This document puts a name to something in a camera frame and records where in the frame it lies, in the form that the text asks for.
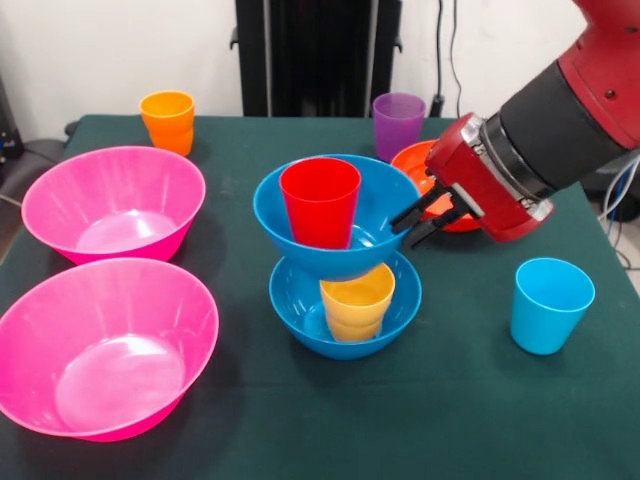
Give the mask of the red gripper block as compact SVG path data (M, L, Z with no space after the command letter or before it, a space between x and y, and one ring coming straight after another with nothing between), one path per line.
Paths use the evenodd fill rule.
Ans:
M543 224L554 211L549 199L538 200L518 190L498 166L482 136L484 120L474 113L457 119L439 137L427 156L427 171L435 183L391 221L394 234L408 230L405 247L415 248L432 234L466 214L474 214L495 241L517 240ZM440 197L456 193L463 203L422 220L426 208Z

